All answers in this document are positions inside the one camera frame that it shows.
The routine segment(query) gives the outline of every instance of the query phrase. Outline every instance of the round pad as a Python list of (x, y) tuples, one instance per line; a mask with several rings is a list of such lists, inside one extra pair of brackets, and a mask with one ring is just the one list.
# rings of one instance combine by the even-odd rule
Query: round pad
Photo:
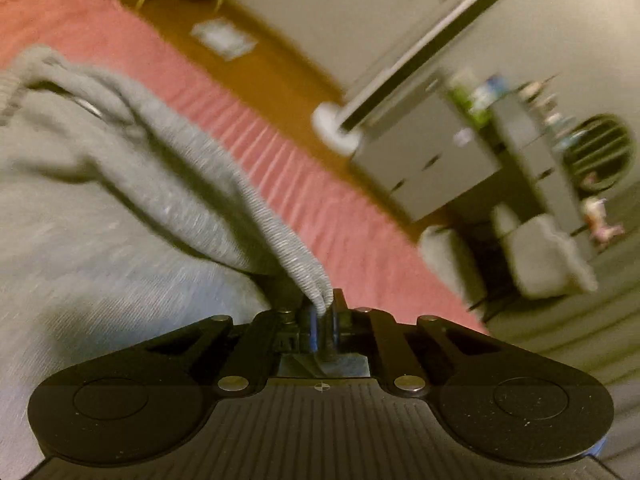
[(536, 377), (504, 381), (494, 390), (495, 403), (522, 420), (544, 420), (564, 412), (569, 397), (557, 384)]
[(29, 422), (40, 447), (74, 462), (143, 460), (184, 440), (204, 416), (200, 387), (178, 363), (122, 351), (67, 368), (36, 388)]
[(509, 462), (548, 464), (588, 453), (613, 420), (606, 388), (563, 364), (517, 357), (469, 359), (440, 389), (446, 425), (463, 444)]
[(74, 397), (81, 415), (96, 420), (117, 420), (134, 415), (148, 401), (146, 388), (130, 379), (98, 379), (82, 386)]

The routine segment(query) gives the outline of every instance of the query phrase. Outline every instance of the wooden floor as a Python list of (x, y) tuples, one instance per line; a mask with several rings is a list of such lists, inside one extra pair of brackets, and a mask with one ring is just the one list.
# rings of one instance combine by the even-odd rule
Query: wooden floor
[[(121, 1), (129, 7), (136, 2)], [(195, 23), (216, 17), (211, 0), (147, 0), (140, 14), (165, 40), (258, 110), (284, 136), (294, 140), (340, 179), (368, 194), (396, 218), (411, 239), (416, 240), (426, 225), (445, 220), (444, 214), (436, 214), (417, 224), (410, 224), (349, 171), (348, 160), (329, 150), (316, 137), (310, 123), (311, 114), (318, 104), (340, 102), (338, 89), (238, 7), (226, 3), (218, 15), (232, 20), (256, 38), (258, 44), (250, 54), (231, 62), (225, 62), (190, 36)]]

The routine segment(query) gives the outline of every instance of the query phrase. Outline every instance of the pink toy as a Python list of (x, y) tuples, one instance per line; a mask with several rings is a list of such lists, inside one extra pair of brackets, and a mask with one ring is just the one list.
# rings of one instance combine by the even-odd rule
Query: pink toy
[(596, 197), (587, 198), (582, 202), (582, 211), (591, 231), (591, 239), (596, 241), (601, 251), (607, 248), (614, 237), (625, 233), (621, 224), (614, 226), (607, 224), (604, 203), (605, 199)]

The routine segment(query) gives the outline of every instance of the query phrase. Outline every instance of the metal screw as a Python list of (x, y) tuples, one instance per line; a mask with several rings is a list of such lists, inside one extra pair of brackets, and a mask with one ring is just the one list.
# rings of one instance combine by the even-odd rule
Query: metal screw
[(406, 392), (417, 392), (426, 386), (422, 377), (415, 375), (401, 375), (394, 381), (396, 388), (404, 390)]
[(228, 375), (218, 381), (218, 387), (226, 392), (240, 392), (249, 385), (249, 381), (238, 375)]
[(296, 310), (279, 310), (280, 320), (283, 324), (291, 324), (296, 322)]

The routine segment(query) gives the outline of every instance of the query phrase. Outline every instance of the white wall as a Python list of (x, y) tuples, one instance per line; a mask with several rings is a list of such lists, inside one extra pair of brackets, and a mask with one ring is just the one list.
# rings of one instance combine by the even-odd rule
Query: white wall
[[(563, 112), (619, 114), (640, 134), (640, 0), (501, 0), (436, 63), (512, 84), (560, 72)], [(640, 164), (625, 184), (638, 180)]]
[(444, 0), (236, 0), (343, 88)]

